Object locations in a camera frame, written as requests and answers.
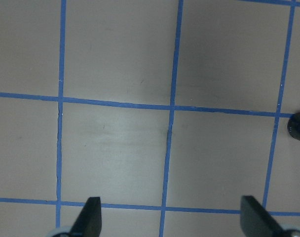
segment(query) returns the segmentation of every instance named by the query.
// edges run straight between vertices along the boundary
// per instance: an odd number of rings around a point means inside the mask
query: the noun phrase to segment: tile floor
[[[300,227],[300,0],[0,0],[0,237],[102,199],[102,237]]]

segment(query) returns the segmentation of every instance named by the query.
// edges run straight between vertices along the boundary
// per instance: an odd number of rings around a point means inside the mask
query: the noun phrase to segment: blue painter's tape
[[[284,113],[281,113],[280,114],[280,118],[290,118],[291,116],[293,116],[294,114],[284,114]]]
[[[118,209],[135,209],[135,210],[161,210],[160,206],[144,206],[144,205],[126,205],[126,204],[107,204],[102,203],[103,208],[118,208]]]
[[[113,101],[78,99],[78,98],[71,98],[71,97],[64,97],[63,101],[67,102],[67,103],[111,106],[111,107],[119,107],[119,108],[146,109],[146,110],[170,110],[169,105],[133,104],[133,103],[122,103],[122,102],[113,102]]]
[[[240,210],[184,208],[184,207],[167,207],[166,211],[219,213],[219,214],[240,214]]]
[[[3,197],[0,197],[0,202],[43,204],[43,205],[56,205],[57,204],[56,201],[35,200],[35,199],[20,199],[20,198],[3,198]]]
[[[84,206],[84,202],[61,201],[62,206]]]
[[[28,95],[28,94],[4,93],[4,92],[0,92],[0,97],[14,98],[14,99],[28,99],[28,100],[58,101],[58,97],[56,96]]]
[[[61,0],[60,12],[60,50],[59,50],[59,83],[58,83],[58,134],[57,134],[57,205],[56,228],[60,227],[61,210],[61,172],[62,172],[62,114],[63,114],[63,86],[65,69],[65,35],[66,35],[66,0]]]
[[[263,202],[262,202],[262,205],[264,208],[266,207],[266,204],[267,204],[268,190],[269,190],[269,184],[270,184],[270,178],[271,178],[271,172],[272,172],[272,166],[273,166],[276,137],[277,137],[277,131],[278,131],[280,111],[282,108],[282,101],[283,101],[283,94],[284,94],[284,87],[285,87],[286,73],[287,73],[287,65],[288,65],[288,58],[289,58],[289,50],[290,50],[290,44],[291,44],[291,38],[292,38],[294,15],[295,15],[295,6],[293,5],[290,7],[290,13],[289,13],[289,22],[288,22],[288,29],[287,29],[287,38],[286,38],[286,46],[285,46],[285,53],[284,53],[282,76],[281,76],[281,82],[280,82],[280,87],[279,87],[274,130],[273,130],[271,148],[270,148],[268,165],[267,165],[265,188],[264,188]]]
[[[171,83],[171,95],[170,95],[170,106],[171,106],[171,108],[170,108],[170,116],[169,116],[169,127],[168,127],[168,133],[167,133],[166,155],[165,155],[165,162],[164,162],[159,237],[163,237],[163,232],[164,232],[165,208],[166,208],[166,199],[167,199],[170,153],[171,153],[171,143],[172,143],[172,129],[173,129],[173,123],[174,123],[174,106],[175,106],[175,95],[176,95],[176,81],[177,81],[177,71],[178,71],[178,61],[179,61],[179,51],[180,51],[180,39],[181,39],[182,14],[183,14],[183,0],[179,0],[177,23],[176,23],[176,33],[175,33],[175,50],[174,50],[173,68],[172,68],[172,83]]]
[[[268,3],[268,4],[276,4],[276,5],[287,5],[287,6],[291,5],[291,2],[287,0],[240,0],[240,1],[250,1],[250,2]]]
[[[206,107],[180,106],[180,105],[176,105],[175,110],[176,111],[208,112],[208,113],[225,113],[225,114],[233,114],[233,115],[252,115],[252,116],[275,117],[274,112],[233,110],[233,109],[221,109],[221,108],[206,108]]]
[[[280,211],[270,211],[272,216],[300,216],[300,212],[280,212]]]

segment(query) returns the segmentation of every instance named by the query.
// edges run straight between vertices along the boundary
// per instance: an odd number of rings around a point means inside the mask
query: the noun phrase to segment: black cylinder
[[[300,112],[289,119],[287,129],[293,138],[300,140]]]

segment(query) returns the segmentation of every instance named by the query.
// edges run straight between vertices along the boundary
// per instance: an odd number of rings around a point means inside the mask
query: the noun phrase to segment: gray floor
[[[241,195],[300,226],[300,3],[273,2],[0,0],[0,237],[90,196],[102,237],[242,237]]]

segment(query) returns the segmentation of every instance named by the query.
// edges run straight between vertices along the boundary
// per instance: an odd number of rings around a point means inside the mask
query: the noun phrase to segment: grid line
[[[239,1],[250,1],[250,2],[257,2],[257,3],[300,7],[300,2],[290,1],[290,0],[239,0]]]
[[[168,206],[166,206],[168,171],[169,171],[170,150],[171,150],[171,142],[172,142],[172,128],[173,128],[173,121],[174,121],[174,112],[175,111],[194,111],[194,112],[226,113],[226,114],[237,114],[237,115],[274,117],[275,118],[274,129],[273,129],[269,162],[268,162],[268,166],[267,166],[267,174],[266,174],[266,180],[265,180],[265,189],[264,189],[264,195],[263,195],[263,206],[265,207],[267,204],[270,176],[271,176],[271,170],[272,170],[272,166],[273,166],[273,157],[274,157],[274,150],[275,150],[275,144],[276,144],[279,118],[289,118],[292,115],[292,114],[281,113],[281,105],[282,105],[284,85],[285,85],[285,80],[286,80],[287,63],[288,63],[288,57],[289,57],[295,7],[300,7],[300,2],[296,2],[295,0],[292,0],[292,1],[286,1],[286,0],[240,0],[240,1],[251,1],[251,2],[258,2],[258,3],[268,3],[268,4],[278,4],[278,5],[290,6],[290,16],[289,16],[289,24],[288,24],[288,30],[287,30],[286,47],[285,47],[284,62],[283,62],[283,69],[282,69],[282,76],[281,76],[281,83],[280,83],[276,112],[256,112],[256,111],[247,111],[247,110],[205,108],[205,107],[175,105],[176,77],[177,77],[179,47],[180,47],[183,0],[179,0],[179,6],[178,6],[177,30],[176,30],[176,37],[175,37],[175,52],[174,52],[174,58],[173,58],[170,105],[148,105],[148,104],[120,103],[120,102],[112,102],[112,101],[100,101],[100,100],[88,100],[88,99],[64,97],[63,96],[63,87],[64,87],[65,26],[66,26],[66,4],[67,4],[66,1],[67,0],[61,0],[58,96],[42,96],[42,95],[29,95],[29,94],[0,92],[0,97],[3,97],[3,98],[31,99],[31,100],[43,100],[43,101],[58,102],[58,111],[59,112],[58,112],[58,134],[57,134],[57,188],[56,188],[57,200],[54,201],[54,200],[35,200],[35,199],[19,199],[19,198],[2,198],[2,197],[0,197],[0,202],[55,205],[56,206],[56,227],[60,226],[61,206],[84,206],[84,202],[61,201],[61,171],[62,171],[61,141],[62,141],[63,103],[80,103],[80,104],[121,107],[121,108],[169,110],[170,111],[169,128],[168,128],[168,134],[167,134],[167,151],[166,151],[165,166],[164,166],[162,205],[161,206],[146,206],[146,205],[126,205],[126,204],[108,204],[108,203],[102,204],[103,208],[161,210],[160,232],[159,232],[160,237],[163,237],[164,220],[165,220],[165,212],[166,211],[221,213],[221,214],[239,214],[240,213],[239,210],[186,208],[186,207],[168,207]],[[275,216],[300,216],[300,212],[271,211],[270,214],[275,215]]]
[[[60,52],[59,52],[59,88],[58,88],[58,134],[57,134],[57,203],[56,228],[60,227],[61,211],[61,172],[62,172],[62,115],[63,115],[63,85],[65,69],[65,34],[66,34],[66,0],[61,0],[60,14]]]
[[[266,204],[267,204],[269,184],[270,184],[271,172],[272,172],[272,167],[273,167],[275,144],[276,144],[276,138],[277,138],[277,132],[278,132],[280,112],[281,112],[281,108],[282,108],[282,101],[283,101],[283,94],[284,94],[285,81],[286,81],[288,58],[289,58],[290,44],[291,44],[291,38],[292,38],[292,30],[293,30],[293,23],[294,23],[296,0],[293,0],[292,3],[293,3],[293,5],[290,7],[290,13],[289,13],[289,21],[288,21],[287,37],[286,37],[286,46],[285,46],[282,75],[281,75],[281,81],[280,81],[280,87],[279,87],[279,93],[278,93],[278,99],[277,99],[274,129],[273,129],[273,135],[272,135],[272,141],[271,141],[271,147],[270,147],[268,165],[267,165],[267,171],[266,171],[265,187],[264,187],[263,201],[262,201],[262,205],[263,205],[264,208],[266,207]]]
[[[59,100],[57,96],[29,95],[29,94],[16,94],[16,93],[4,93],[4,92],[0,92],[0,97],[14,98],[14,99],[55,101],[55,102],[58,102]],[[63,97],[63,102],[118,107],[118,108],[144,109],[144,110],[171,110],[172,109],[170,105],[135,104],[135,103],[116,102],[116,101],[79,99],[79,98],[72,98],[72,97]],[[264,116],[264,117],[275,117],[275,113],[276,113],[276,112],[266,112],[266,111],[209,108],[209,107],[197,107],[197,106],[186,106],[186,105],[175,105],[174,111],[224,113],[224,114]],[[293,114],[290,113],[280,113],[280,117],[283,118],[290,118],[292,115]]]
[[[179,0],[176,32],[175,32],[175,48],[174,48],[174,55],[173,55],[169,127],[168,127],[168,133],[167,133],[166,155],[165,155],[165,161],[164,161],[163,191],[162,191],[159,237],[163,237],[163,232],[164,232],[165,208],[166,208],[166,200],[167,200],[170,153],[171,153],[171,143],[172,143],[172,129],[173,129],[174,111],[175,111],[174,107],[175,107],[175,94],[176,94],[176,80],[177,80],[177,72],[178,72],[180,39],[181,39],[182,14],[183,14],[183,0]]]
[[[3,198],[0,197],[0,202],[5,203],[23,203],[23,204],[39,204],[39,205],[56,205],[57,201],[53,200],[36,200],[36,199],[20,199],[20,198]],[[79,206],[83,207],[84,202],[61,201],[61,206]],[[109,204],[102,203],[102,208],[113,209],[135,209],[135,210],[161,210],[161,206],[146,206],[146,205],[128,205],[128,204]],[[217,213],[217,214],[240,214],[240,210],[231,209],[212,209],[212,208],[188,208],[188,207],[165,207],[166,211],[174,212],[196,212],[196,213]],[[300,216],[300,212],[290,211],[269,211],[273,216]]]

